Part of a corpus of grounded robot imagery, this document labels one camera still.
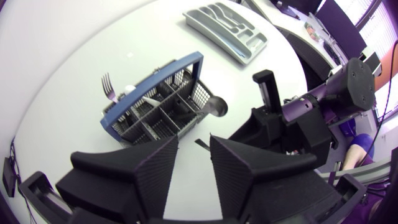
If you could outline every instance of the black cable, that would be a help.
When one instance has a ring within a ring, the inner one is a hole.
[[[21,175],[20,175],[20,171],[19,171],[18,162],[17,162],[17,156],[16,156],[16,153],[15,153],[14,140],[15,140],[15,137],[12,139],[11,144],[10,144],[10,158],[11,158],[11,160],[12,160],[12,163],[15,164],[16,167],[17,167],[17,172],[18,172],[18,174],[17,174],[17,184],[18,184],[18,188],[17,188],[17,189],[18,189],[19,194],[20,194],[20,195],[24,198],[24,200],[25,200],[26,207],[27,207],[27,211],[29,212],[30,223],[35,223],[35,224],[37,224],[36,219],[35,219],[35,217],[33,216],[32,211],[30,210],[30,206],[29,206],[29,203],[28,203],[28,201],[27,201],[25,195],[19,190],[19,184],[21,184],[22,179],[21,179]]]
[[[384,109],[383,117],[381,118],[379,127],[377,128],[377,132],[376,132],[376,135],[374,136],[374,139],[373,139],[373,142],[372,142],[372,144],[371,144],[371,147],[369,147],[369,149],[366,151],[366,155],[365,155],[365,157],[363,157],[363,159],[362,159],[361,162],[359,163],[359,166],[362,166],[363,162],[365,161],[365,159],[366,159],[367,156],[369,155],[369,152],[370,152],[371,148],[373,147],[374,142],[376,141],[377,135],[379,134],[381,125],[383,124],[384,116],[386,115],[387,106],[388,106],[388,101],[389,101],[389,99],[390,99],[390,92],[391,92],[392,67],[393,67],[393,65],[394,65],[394,53],[395,53],[397,44],[398,44],[398,40],[396,40],[396,41],[394,42],[394,47],[392,48],[391,70],[390,70],[390,84],[389,84],[389,87],[388,87],[388,95],[387,95],[386,108]]]

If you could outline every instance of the cutlery tray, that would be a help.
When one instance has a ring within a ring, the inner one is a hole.
[[[248,64],[267,44],[267,38],[259,29],[220,2],[183,15],[188,25],[242,64]]]
[[[118,141],[142,144],[177,135],[182,138],[206,115],[175,119],[178,114],[194,113],[203,108],[213,94],[199,80],[203,56],[199,52],[176,60],[152,74],[118,103],[103,110],[101,124]],[[153,107],[142,96],[155,99]]]

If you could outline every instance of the desk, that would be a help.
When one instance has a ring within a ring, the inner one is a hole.
[[[295,9],[293,10],[298,14],[301,20],[285,15],[269,0],[246,0],[246,3],[253,11],[266,18],[280,30],[296,53],[311,66],[322,80],[325,80],[329,71],[337,66],[323,48],[322,43],[318,43],[311,39],[304,28],[305,21],[308,19],[306,15]],[[342,55],[343,61],[347,62],[347,58],[345,58],[341,49],[339,49],[337,45],[334,47],[336,51]]]
[[[221,218],[210,153],[194,143],[209,142],[210,133],[228,138],[262,105],[252,75],[274,71],[280,98],[306,92],[301,64],[282,34],[262,17],[231,1],[268,38],[267,47],[242,66],[211,40],[185,23],[182,12],[214,2],[159,0],[105,28],[72,54],[52,75],[27,110],[16,134],[22,180],[41,170],[55,186],[72,169],[70,154],[109,152],[121,148],[100,125],[110,103],[101,76],[109,72],[116,93],[135,84],[173,58],[199,51],[204,55],[202,82],[229,106],[226,116],[207,116],[179,144],[164,218],[211,220]],[[26,215],[18,195],[11,203],[17,217]]]

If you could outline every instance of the silver fork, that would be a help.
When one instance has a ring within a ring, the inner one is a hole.
[[[109,79],[109,73],[107,72],[103,77],[102,77],[102,87],[104,88],[104,92],[106,97],[108,99],[112,100],[113,102],[117,103],[118,98],[116,97],[116,94],[114,93],[111,80]]]

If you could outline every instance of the cutlery basket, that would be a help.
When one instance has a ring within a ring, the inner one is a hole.
[[[199,80],[203,55],[199,52],[175,60],[140,82],[118,103],[103,110],[101,124],[118,141],[142,144],[177,135],[182,138],[206,115],[187,119],[176,115],[194,113],[203,108],[213,94]],[[143,96],[160,102],[153,107]]]

